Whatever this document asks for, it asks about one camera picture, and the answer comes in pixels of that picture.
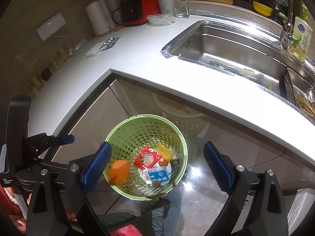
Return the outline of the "left hand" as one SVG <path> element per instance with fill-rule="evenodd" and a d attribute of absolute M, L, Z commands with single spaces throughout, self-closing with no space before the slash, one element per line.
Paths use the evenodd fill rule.
<path fill-rule="evenodd" d="M 2 207 L 22 235 L 26 235 L 26 209 L 31 202 L 31 197 L 32 193 L 26 199 L 18 188 L 8 187 L 3 189 Z"/>

